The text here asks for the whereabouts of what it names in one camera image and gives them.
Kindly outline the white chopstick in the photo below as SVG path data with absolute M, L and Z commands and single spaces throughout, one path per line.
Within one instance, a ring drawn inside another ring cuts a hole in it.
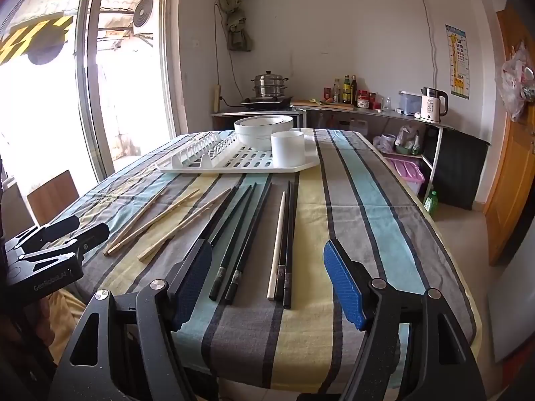
M 283 235 L 283 230 L 284 230 L 286 203 L 287 203 L 287 192 L 283 191 L 282 196 L 280 198 L 279 217 L 278 217 L 276 236 L 275 236 L 275 242 L 274 242 L 274 247 L 273 247 L 273 256 L 272 256 L 271 270 L 270 270 L 270 275 L 269 275 L 269 285 L 267 286 L 267 292 L 266 292 L 266 298 L 270 301 L 275 300 L 277 276 L 278 276 L 278 269 L 279 269 L 279 256 L 280 256 L 280 251 L 281 251 L 282 235 Z

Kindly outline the green bottle on floor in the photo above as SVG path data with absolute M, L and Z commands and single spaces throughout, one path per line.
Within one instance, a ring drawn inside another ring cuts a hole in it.
M 427 195 L 423 207 L 430 216 L 434 215 L 434 212 L 438 207 L 438 195 L 435 190 L 433 190 L 430 194 Z

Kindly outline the white dish drying rack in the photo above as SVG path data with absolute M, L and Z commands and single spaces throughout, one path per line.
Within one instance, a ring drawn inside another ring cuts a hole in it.
M 270 151 L 247 147 L 234 131 L 223 138 L 209 133 L 185 148 L 176 148 L 162 157 L 156 168 L 172 174 L 285 174 L 301 172 L 319 165 L 316 143 L 305 136 L 303 165 L 278 166 Z

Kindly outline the wooden cutting board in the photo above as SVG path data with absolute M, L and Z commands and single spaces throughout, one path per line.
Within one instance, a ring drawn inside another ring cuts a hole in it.
M 332 110 L 332 111 L 355 111 L 355 107 L 343 103 L 292 101 L 290 106 L 300 109 Z

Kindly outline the hanging green cloth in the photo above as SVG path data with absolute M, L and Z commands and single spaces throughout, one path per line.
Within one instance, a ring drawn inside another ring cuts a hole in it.
M 253 42 L 247 33 L 247 16 L 241 8 L 241 0 L 219 0 L 223 12 L 227 46 L 234 52 L 251 52 Z

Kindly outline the wooden chopstick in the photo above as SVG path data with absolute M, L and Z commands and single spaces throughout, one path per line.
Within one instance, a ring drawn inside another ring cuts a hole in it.
M 166 235 L 162 236 L 162 238 L 160 238 L 154 244 L 150 245 L 147 249 L 141 252 L 138 255 L 137 259 L 140 262 L 144 262 L 152 252 L 156 251 L 168 239 L 173 238 L 175 235 L 178 234 L 178 232 L 180 232 L 182 229 L 184 229 L 185 227 L 193 223 L 195 220 L 197 220 L 200 216 L 202 216 L 205 212 L 207 212 L 211 207 L 213 207 L 217 202 L 219 202 L 222 199 L 225 199 L 231 193 L 232 190 L 233 188 L 226 189 L 225 191 L 221 192 L 217 196 L 210 199 L 209 202 L 207 202 L 206 204 L 203 204 L 192 215 L 183 219 L 177 226 L 175 226 L 173 229 L 167 232 Z
M 140 218 L 143 217 L 145 212 L 156 202 L 156 200 L 164 191 L 165 187 L 163 187 L 158 193 L 156 193 L 147 202 L 147 204 L 138 213 L 136 213 L 136 215 L 130 220 L 130 222 L 128 222 L 127 225 L 121 229 L 121 232 L 119 232 L 119 234 L 104 249 L 103 255 L 105 257 L 108 257 L 111 254 L 111 250 L 113 247 L 115 247 L 116 244 L 119 244 L 124 238 L 129 235 L 131 229 L 135 226 L 136 222 L 138 222 Z
M 199 189 L 195 189 L 186 195 L 180 197 L 177 201 L 175 201 L 169 208 L 167 208 L 164 212 L 160 213 L 158 216 L 154 217 L 152 220 L 147 222 L 145 225 L 139 227 L 134 232 L 132 232 L 130 235 L 126 236 L 125 238 L 121 239 L 121 241 L 118 241 L 117 244 L 113 244 L 111 247 L 107 248 L 104 251 L 104 255 L 106 257 L 111 256 L 112 254 L 116 253 L 118 250 L 123 248 L 126 244 L 131 242 L 134 238 L 138 237 L 142 233 L 144 233 L 146 230 L 148 230 L 151 226 L 153 226 L 156 222 L 159 222 L 159 220 L 162 220 L 165 216 L 169 215 L 173 210 L 180 207 L 184 202 L 190 200 L 195 194 L 199 192 Z

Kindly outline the plastic bags on door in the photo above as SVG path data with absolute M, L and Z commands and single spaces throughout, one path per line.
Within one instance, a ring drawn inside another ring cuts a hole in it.
M 525 42 L 520 41 L 499 67 L 497 89 L 512 122 L 519 121 L 524 109 L 534 104 L 534 65 Z

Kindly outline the wooden door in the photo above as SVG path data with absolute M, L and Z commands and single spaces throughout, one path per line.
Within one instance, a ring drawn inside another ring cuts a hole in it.
M 507 3 L 497 15 L 505 57 L 511 58 L 524 46 L 530 62 L 534 62 L 534 37 L 512 3 Z M 489 265 L 498 264 L 504 257 L 529 200 L 533 180 L 534 106 L 530 104 L 523 107 L 518 121 L 506 119 L 497 176 L 483 210 L 488 232 Z

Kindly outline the giraffe height chart poster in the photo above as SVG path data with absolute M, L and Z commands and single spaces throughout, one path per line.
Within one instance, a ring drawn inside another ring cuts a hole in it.
M 470 63 L 466 33 L 456 27 L 445 26 L 450 58 L 450 91 L 452 95 L 470 98 Z

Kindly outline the induction cooktop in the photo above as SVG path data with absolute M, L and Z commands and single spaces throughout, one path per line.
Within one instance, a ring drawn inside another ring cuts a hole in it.
M 245 98 L 241 106 L 248 111 L 286 111 L 290 103 L 291 97 Z

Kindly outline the white power strip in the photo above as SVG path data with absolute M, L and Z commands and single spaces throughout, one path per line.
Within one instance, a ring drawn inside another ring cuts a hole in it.
M 213 113 L 219 113 L 220 110 L 220 101 L 221 101 L 221 86 L 216 84 L 214 88 L 214 101 L 213 101 Z

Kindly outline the dark sauce bottle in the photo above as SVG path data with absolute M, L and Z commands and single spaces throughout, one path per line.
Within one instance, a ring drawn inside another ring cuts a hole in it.
M 357 89 L 357 81 L 356 76 L 352 76 L 351 84 L 350 84 L 350 93 L 351 93 L 351 104 L 356 107 L 357 101 L 358 101 L 358 89 Z

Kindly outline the black chopstick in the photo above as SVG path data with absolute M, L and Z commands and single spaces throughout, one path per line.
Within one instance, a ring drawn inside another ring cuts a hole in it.
M 230 263 L 230 259 L 232 257 L 232 254 L 234 253 L 238 237 L 240 234 L 241 227 L 244 223 L 245 217 L 247 215 L 248 207 L 250 205 L 251 198 L 255 192 L 256 184 L 254 184 L 248 191 L 247 191 L 247 198 L 245 200 L 244 207 L 241 211 L 241 214 L 239 216 L 237 225 L 232 233 L 232 236 L 228 242 L 227 248 L 223 254 L 223 258 L 221 260 L 218 272 L 216 274 L 216 277 L 213 281 L 213 285 L 211 287 L 211 290 L 209 292 L 209 300 L 215 301 L 218 299 L 219 296 L 219 290 L 221 288 L 221 285 L 225 279 L 226 272 Z
M 275 301 L 278 303 L 281 303 L 283 300 L 290 196 L 291 196 L 291 182 L 288 181 L 287 190 L 286 190 L 284 217 L 283 217 L 283 229 L 282 229 L 280 251 L 279 251 L 277 283 L 276 283 L 276 290 L 275 290 Z
M 228 194 L 225 195 L 221 204 L 216 209 L 215 213 L 210 217 L 209 222 L 207 222 L 206 226 L 201 231 L 198 239 L 195 241 L 194 244 L 191 245 L 190 250 L 187 251 L 187 254 L 182 259 L 182 263 L 201 263 L 209 259 L 211 252 L 211 244 L 209 243 L 209 238 L 215 232 L 217 226 L 219 225 L 228 208 L 228 205 L 234 198 L 234 195 L 237 191 L 237 185 L 234 185 L 231 189 L 229 189 Z
M 297 202 L 296 183 L 291 183 L 291 196 L 289 200 L 289 217 L 288 217 L 288 238 L 287 238 L 287 247 L 286 247 L 286 262 L 285 262 L 285 278 L 284 278 L 284 288 L 283 288 L 283 307 L 285 309 L 291 308 L 292 264 L 293 264 L 296 202 Z
M 256 205 L 256 209 L 253 214 L 251 223 L 248 226 L 244 241 L 239 250 L 238 259 L 232 271 L 232 276 L 229 280 L 227 290 L 225 291 L 225 294 L 223 296 L 223 303 L 226 305 L 231 305 L 235 299 L 236 293 L 238 291 L 238 286 L 240 285 L 241 277 L 243 275 L 244 266 L 247 263 L 247 258 L 254 241 L 253 235 L 256 232 L 260 217 L 262 215 L 262 211 L 266 203 L 266 199 L 268 198 L 270 188 L 271 181 L 268 180 L 266 182 L 266 185 L 264 186 L 261 197 Z

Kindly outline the stainless steel steamer pot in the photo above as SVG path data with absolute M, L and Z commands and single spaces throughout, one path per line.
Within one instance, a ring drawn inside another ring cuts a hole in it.
M 265 71 L 251 80 L 257 99 L 280 99 L 285 96 L 288 77 Z

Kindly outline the white electric kettle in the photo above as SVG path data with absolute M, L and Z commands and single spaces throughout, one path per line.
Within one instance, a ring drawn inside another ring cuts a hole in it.
M 421 93 L 420 118 L 440 123 L 441 118 L 447 115 L 449 109 L 447 93 L 430 87 L 422 88 Z

